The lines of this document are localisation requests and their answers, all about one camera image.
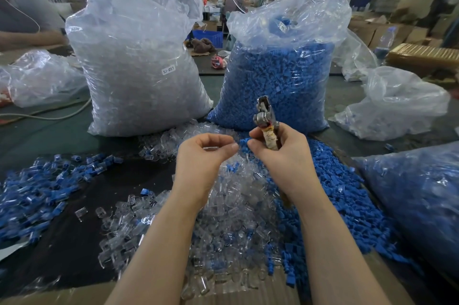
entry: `brown cloth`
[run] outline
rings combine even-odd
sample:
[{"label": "brown cloth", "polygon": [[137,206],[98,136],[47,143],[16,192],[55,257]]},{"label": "brown cloth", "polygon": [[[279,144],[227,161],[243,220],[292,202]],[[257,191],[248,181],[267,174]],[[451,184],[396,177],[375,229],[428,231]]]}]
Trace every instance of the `brown cloth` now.
[{"label": "brown cloth", "polygon": [[199,54],[217,51],[215,47],[212,45],[212,42],[207,38],[203,38],[201,40],[193,39],[191,41],[191,44],[193,45],[195,52]]}]

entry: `white label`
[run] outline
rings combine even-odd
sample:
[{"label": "white label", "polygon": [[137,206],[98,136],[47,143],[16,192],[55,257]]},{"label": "white label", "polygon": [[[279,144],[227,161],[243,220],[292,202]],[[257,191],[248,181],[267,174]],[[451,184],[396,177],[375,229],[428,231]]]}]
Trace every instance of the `white label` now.
[{"label": "white label", "polygon": [[163,75],[166,75],[166,74],[172,73],[174,70],[175,70],[175,66],[172,64],[169,67],[163,68],[163,70],[161,71],[163,72]]}]

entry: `forearm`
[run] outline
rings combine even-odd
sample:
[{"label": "forearm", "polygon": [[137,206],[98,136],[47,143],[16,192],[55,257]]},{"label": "forearm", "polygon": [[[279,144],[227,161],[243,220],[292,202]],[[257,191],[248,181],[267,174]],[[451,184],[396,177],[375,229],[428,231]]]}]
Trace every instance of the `forearm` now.
[{"label": "forearm", "polygon": [[311,186],[295,204],[314,304],[389,304],[319,181]]},{"label": "forearm", "polygon": [[38,33],[2,33],[0,50],[14,50],[29,46],[65,45],[67,39],[60,31]]},{"label": "forearm", "polygon": [[172,191],[106,305],[178,304],[196,215]]}]

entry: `left hand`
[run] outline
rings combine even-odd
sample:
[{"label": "left hand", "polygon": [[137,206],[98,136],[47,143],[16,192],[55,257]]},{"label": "left hand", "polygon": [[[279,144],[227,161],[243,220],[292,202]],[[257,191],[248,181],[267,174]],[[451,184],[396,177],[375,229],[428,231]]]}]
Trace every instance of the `left hand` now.
[{"label": "left hand", "polygon": [[[206,151],[203,148],[218,147]],[[220,165],[236,154],[239,146],[233,137],[204,133],[184,141],[179,147],[175,181],[171,194],[196,213],[206,204]]]}]

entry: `metal plier head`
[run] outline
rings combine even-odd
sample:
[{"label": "metal plier head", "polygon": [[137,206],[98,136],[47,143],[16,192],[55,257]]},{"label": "metal plier head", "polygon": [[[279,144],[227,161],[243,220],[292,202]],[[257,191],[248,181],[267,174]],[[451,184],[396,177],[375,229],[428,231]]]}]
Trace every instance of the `metal plier head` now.
[{"label": "metal plier head", "polygon": [[259,97],[256,107],[258,113],[253,116],[253,122],[261,129],[268,128],[272,125],[274,130],[277,131],[279,129],[279,122],[276,121],[276,116],[269,103],[268,96]]}]

